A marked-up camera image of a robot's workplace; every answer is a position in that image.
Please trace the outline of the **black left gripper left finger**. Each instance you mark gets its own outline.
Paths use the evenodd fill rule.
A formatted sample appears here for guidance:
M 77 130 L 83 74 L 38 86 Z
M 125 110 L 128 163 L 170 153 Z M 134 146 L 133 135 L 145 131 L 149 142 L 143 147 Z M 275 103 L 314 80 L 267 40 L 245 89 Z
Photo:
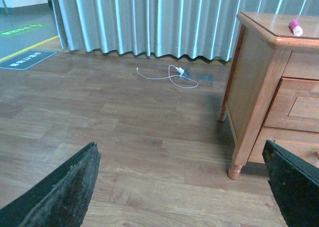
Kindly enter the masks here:
M 94 192 L 101 153 L 90 142 L 3 207 L 2 227 L 79 227 Z

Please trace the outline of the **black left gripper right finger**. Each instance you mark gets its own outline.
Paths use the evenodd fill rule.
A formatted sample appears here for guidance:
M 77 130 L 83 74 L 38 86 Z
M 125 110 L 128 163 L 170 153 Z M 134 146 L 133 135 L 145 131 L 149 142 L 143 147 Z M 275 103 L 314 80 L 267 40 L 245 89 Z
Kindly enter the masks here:
M 262 152 L 269 185 L 289 227 L 319 225 L 319 169 L 266 140 Z

